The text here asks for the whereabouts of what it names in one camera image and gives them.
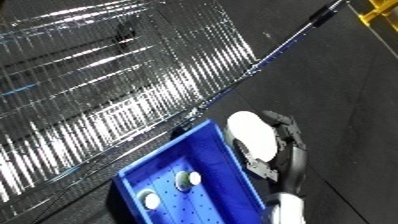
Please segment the blue plastic bin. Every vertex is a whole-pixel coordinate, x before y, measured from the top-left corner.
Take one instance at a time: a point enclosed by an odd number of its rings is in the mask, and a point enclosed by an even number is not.
[[[181,192],[180,171],[197,171],[202,183]],[[120,170],[115,183],[139,223],[257,224],[265,209],[220,129],[206,121],[135,163]],[[150,189],[161,198],[146,210],[137,193]]]

